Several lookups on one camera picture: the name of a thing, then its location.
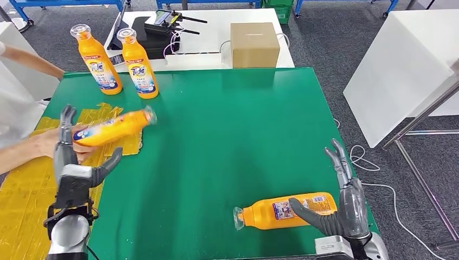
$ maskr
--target tide bottle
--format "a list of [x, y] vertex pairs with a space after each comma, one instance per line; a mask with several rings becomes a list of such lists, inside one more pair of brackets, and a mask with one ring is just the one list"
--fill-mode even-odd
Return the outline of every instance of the tide bottle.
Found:
[[320, 215], [329, 215], [337, 211], [335, 201], [328, 192], [263, 199], [244, 209], [235, 207], [234, 227], [237, 230], [244, 226], [254, 226], [257, 229], [280, 229], [309, 225], [293, 212], [288, 202], [290, 198], [298, 199], [303, 206]]
[[156, 124], [157, 120], [152, 108], [146, 106], [142, 110], [132, 111], [104, 123], [77, 131], [73, 135], [73, 140], [74, 143], [82, 146], [102, 146], [119, 138], [136, 134], [145, 126]]
[[116, 35], [123, 43], [123, 58], [137, 94], [143, 99], [152, 99], [158, 95], [158, 85], [147, 52], [137, 42], [136, 36], [137, 33], [131, 28], [121, 29]]
[[123, 88], [120, 77], [102, 44], [91, 35], [91, 28], [86, 24], [77, 24], [71, 28], [70, 34], [77, 39], [78, 51], [102, 93], [118, 94]]

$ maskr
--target green crate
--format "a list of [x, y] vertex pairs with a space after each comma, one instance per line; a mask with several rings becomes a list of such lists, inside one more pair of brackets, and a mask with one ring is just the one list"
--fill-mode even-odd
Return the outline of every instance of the green crate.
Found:
[[267, 5], [289, 5], [292, 6], [293, 0], [266, 0]]
[[262, 8], [274, 8], [276, 11], [277, 19], [280, 24], [288, 24], [288, 18], [290, 18], [290, 12], [292, 10], [292, 5], [268, 5], [266, 1], [261, 1]]

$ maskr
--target robotic arm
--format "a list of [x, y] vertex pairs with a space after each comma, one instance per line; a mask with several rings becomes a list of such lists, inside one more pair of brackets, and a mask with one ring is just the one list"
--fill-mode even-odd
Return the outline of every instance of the robotic arm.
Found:
[[317, 228], [327, 237], [315, 240], [317, 259], [372, 259], [389, 260], [381, 237], [370, 232], [365, 205], [365, 195], [360, 180], [352, 176], [342, 145], [331, 140], [337, 152], [325, 148], [336, 171], [339, 184], [339, 209], [322, 216], [290, 198], [292, 210], [298, 217]]
[[47, 260], [86, 260], [89, 227], [99, 214], [93, 215], [93, 201], [89, 188], [99, 186], [118, 164], [122, 148], [99, 167], [78, 164], [72, 147], [71, 127], [76, 109], [66, 105], [61, 111], [59, 142], [54, 150], [53, 168], [57, 183], [55, 202], [48, 208], [48, 219], [43, 226], [48, 229], [51, 247]]

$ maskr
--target robotic thumb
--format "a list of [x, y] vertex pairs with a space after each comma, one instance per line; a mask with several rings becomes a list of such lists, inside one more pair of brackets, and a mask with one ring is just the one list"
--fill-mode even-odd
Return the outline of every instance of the robotic thumb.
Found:
[[298, 217], [318, 229], [322, 232], [322, 234], [326, 236], [343, 234], [343, 228], [339, 222], [336, 212], [330, 215], [322, 216], [303, 206], [298, 199], [290, 198], [288, 199], [288, 202], [290, 203], [290, 207], [292, 207], [293, 212], [295, 212]]
[[92, 184], [91, 188], [99, 186], [105, 177], [115, 168], [120, 162], [121, 156], [123, 155], [123, 148], [118, 147], [113, 151], [112, 156], [104, 162], [101, 166], [93, 168]]

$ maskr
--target yellow foam pad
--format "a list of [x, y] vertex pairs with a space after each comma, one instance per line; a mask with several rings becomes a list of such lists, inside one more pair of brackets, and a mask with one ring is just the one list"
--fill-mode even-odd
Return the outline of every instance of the yellow foam pad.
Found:
[[[98, 109], [83, 109], [77, 122], [98, 124], [117, 117], [123, 110], [106, 103], [98, 106]], [[58, 125], [59, 119], [43, 117], [31, 135], [41, 134]], [[141, 147], [141, 133], [100, 147], [83, 165], [101, 165], [120, 146], [123, 147], [123, 155], [137, 154]], [[103, 183], [90, 189], [95, 208], [99, 205], [102, 188]], [[0, 187], [1, 260], [45, 259], [50, 242], [42, 223], [47, 218], [48, 206], [54, 202], [55, 194], [51, 158], [36, 158], [10, 171]]]

